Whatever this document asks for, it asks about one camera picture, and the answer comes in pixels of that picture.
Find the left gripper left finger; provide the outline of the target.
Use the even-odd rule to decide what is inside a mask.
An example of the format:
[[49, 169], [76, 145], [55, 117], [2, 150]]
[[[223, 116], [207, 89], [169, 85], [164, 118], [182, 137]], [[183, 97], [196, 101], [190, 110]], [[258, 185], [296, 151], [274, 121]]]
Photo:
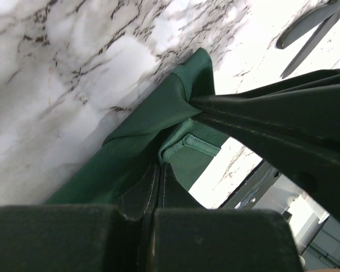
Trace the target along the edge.
[[146, 271], [159, 166], [111, 205], [0, 207], [0, 271]]

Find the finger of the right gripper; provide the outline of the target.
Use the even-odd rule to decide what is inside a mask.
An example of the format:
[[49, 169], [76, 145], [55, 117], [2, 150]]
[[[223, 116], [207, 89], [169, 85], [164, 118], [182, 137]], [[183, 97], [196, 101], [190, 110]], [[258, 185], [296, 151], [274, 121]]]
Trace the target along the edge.
[[340, 136], [340, 69], [319, 70], [236, 95], [194, 98], [202, 111], [312, 136]]
[[304, 189], [340, 222], [340, 127], [310, 135], [244, 118], [199, 115]]

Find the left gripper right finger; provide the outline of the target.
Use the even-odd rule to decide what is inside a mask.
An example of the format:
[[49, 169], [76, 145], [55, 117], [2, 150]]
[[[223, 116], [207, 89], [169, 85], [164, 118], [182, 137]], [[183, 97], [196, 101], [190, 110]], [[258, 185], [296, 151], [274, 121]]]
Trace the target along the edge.
[[271, 210], [208, 210], [162, 166], [148, 271], [302, 271], [287, 221]]

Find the dark green cloth napkin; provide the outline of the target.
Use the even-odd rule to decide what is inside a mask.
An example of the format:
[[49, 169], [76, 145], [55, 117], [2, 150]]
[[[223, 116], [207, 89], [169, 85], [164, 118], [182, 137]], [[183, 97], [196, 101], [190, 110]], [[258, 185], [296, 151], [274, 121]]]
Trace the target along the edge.
[[219, 153], [227, 136], [195, 120], [190, 104], [215, 93], [207, 51], [178, 65], [104, 140], [100, 150], [48, 199], [49, 204], [112, 203], [150, 166], [172, 165], [190, 189]]

